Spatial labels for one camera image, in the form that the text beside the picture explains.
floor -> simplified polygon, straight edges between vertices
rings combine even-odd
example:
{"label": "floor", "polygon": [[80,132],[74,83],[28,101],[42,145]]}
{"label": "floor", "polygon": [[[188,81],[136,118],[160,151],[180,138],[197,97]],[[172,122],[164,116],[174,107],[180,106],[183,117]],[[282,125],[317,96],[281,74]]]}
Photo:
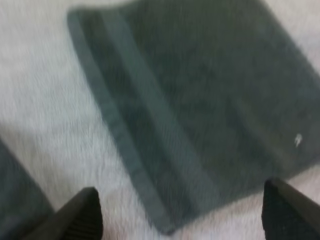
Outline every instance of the floor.
{"label": "floor", "polygon": [[[86,186],[100,194],[104,239],[166,239],[150,227],[87,86],[67,29],[76,6],[124,0],[0,0],[0,138],[55,209]],[[265,0],[320,73],[320,1]],[[320,203],[320,167],[290,181]],[[262,194],[168,239],[263,240]]]}

white carpet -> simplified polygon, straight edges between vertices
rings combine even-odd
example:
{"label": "white carpet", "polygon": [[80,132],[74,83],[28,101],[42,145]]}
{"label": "white carpet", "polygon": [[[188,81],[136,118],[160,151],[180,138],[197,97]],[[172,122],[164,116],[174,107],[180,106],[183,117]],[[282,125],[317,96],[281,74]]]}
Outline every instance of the white carpet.
{"label": "white carpet", "polygon": [[[165,239],[146,221],[74,52],[67,11],[84,3],[119,0],[0,0],[0,138],[55,209],[95,186],[104,239]],[[320,1],[266,4],[320,73]],[[320,203],[320,167],[291,183]],[[242,199],[171,238],[263,240],[261,204],[262,194]]]}

dark gray towel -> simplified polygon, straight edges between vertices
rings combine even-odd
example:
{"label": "dark gray towel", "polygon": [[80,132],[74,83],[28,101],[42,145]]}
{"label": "dark gray towel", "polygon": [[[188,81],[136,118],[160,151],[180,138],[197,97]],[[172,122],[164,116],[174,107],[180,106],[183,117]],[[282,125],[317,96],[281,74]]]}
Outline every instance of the dark gray towel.
{"label": "dark gray towel", "polygon": [[319,78],[259,1],[145,0],[68,26],[161,232],[315,162]]}
{"label": "dark gray towel", "polygon": [[39,187],[0,140],[0,240],[19,240],[53,213]]}

gray cloth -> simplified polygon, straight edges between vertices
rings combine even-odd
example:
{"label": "gray cloth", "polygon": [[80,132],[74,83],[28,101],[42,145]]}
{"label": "gray cloth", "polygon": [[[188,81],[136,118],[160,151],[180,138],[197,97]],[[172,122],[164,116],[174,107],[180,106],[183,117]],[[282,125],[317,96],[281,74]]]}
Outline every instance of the gray cloth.
{"label": "gray cloth", "polygon": [[21,239],[52,213],[39,187],[0,140],[0,240]]}
{"label": "gray cloth", "polygon": [[142,1],[76,10],[68,24],[160,231],[267,178],[291,177],[319,155],[318,76],[260,2]]}

white fluffy rug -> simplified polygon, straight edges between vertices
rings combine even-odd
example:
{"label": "white fluffy rug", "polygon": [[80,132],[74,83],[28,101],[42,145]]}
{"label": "white fluffy rug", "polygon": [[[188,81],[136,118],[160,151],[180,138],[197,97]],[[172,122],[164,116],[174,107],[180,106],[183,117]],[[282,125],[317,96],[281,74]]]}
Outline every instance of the white fluffy rug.
{"label": "white fluffy rug", "polygon": [[[265,1],[320,73],[320,1]],[[67,11],[83,4],[121,2],[0,0],[0,138],[55,209],[83,187],[95,186],[104,239],[166,239],[146,221],[73,49]],[[320,167],[290,183],[320,203]],[[263,240],[261,206],[262,194],[250,196],[171,238]]]}

